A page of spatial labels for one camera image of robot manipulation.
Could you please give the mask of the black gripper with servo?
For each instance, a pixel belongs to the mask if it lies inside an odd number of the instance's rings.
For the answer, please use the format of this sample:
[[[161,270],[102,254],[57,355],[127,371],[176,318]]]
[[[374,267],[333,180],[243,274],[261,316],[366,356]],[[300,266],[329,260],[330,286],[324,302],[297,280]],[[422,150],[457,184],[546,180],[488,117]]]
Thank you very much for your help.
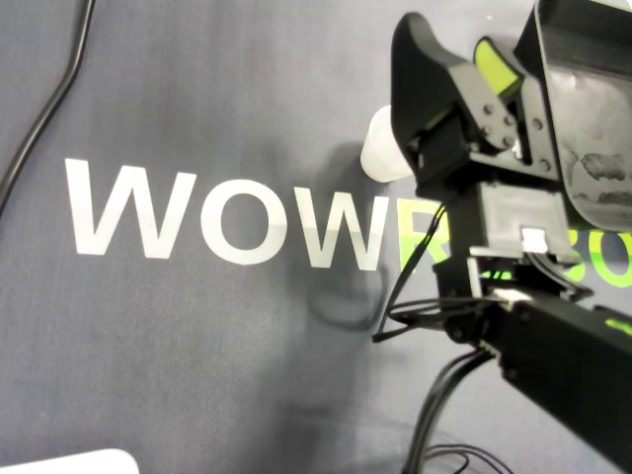
[[[469,63],[439,43],[424,16],[405,14],[391,44],[391,124],[420,197],[487,181],[559,187],[540,84],[491,38],[478,41]]]

